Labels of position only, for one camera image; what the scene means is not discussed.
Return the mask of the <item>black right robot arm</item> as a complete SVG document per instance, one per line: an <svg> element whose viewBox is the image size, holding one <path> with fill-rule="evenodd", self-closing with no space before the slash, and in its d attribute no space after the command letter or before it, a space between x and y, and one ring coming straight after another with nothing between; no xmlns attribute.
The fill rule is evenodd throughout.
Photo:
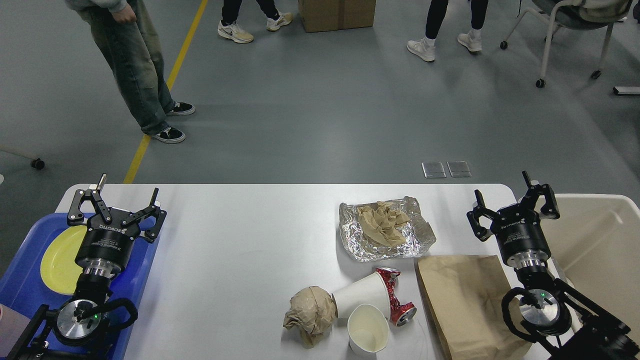
<svg viewBox="0 0 640 360"><path fill-rule="evenodd" d="M475 190L466 214L480 241L496 237L503 264L521 283L502 298L505 325L522 340L541 344L551 360L635 360L639 346L628 336L630 328L549 271L553 253L541 221L560 218L557 200L550 185L532 182L526 171L522 176L527 191L518 202L491 210Z"/></svg>

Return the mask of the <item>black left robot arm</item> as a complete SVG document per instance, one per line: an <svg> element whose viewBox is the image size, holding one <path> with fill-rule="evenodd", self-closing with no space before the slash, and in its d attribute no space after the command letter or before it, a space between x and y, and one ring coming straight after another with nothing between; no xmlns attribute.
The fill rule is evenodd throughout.
<svg viewBox="0 0 640 360"><path fill-rule="evenodd" d="M3 360L123 358L167 211L157 192L137 212L108 206L105 180L39 219L2 276L1 304L25 317L1 315Z"/></svg>

